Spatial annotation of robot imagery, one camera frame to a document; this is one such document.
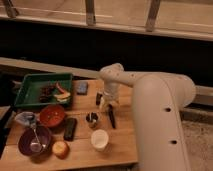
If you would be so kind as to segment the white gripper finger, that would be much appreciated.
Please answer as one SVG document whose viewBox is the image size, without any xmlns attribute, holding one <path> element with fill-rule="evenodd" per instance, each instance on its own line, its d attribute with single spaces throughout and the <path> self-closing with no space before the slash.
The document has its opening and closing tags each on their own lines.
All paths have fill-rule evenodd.
<svg viewBox="0 0 213 171">
<path fill-rule="evenodd" d="M 99 105 L 99 109 L 100 109 L 100 110 L 104 110 L 104 109 L 105 109 L 105 106 L 106 106 L 105 99 L 101 98 L 101 100 L 100 100 L 100 105 Z"/>
<path fill-rule="evenodd" d="M 113 101 L 113 106 L 118 107 L 119 106 L 119 100 L 114 100 Z"/>
</svg>

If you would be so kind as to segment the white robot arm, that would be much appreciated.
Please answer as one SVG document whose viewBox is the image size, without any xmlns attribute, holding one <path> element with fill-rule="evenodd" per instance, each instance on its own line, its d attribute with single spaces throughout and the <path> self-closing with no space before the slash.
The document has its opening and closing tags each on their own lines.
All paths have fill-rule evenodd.
<svg viewBox="0 0 213 171">
<path fill-rule="evenodd" d="M 119 63 L 100 70 L 107 100 L 120 84 L 132 88 L 132 114 L 139 171 L 191 171 L 179 111 L 195 98 L 190 77 L 165 72 L 126 71 Z"/>
</svg>

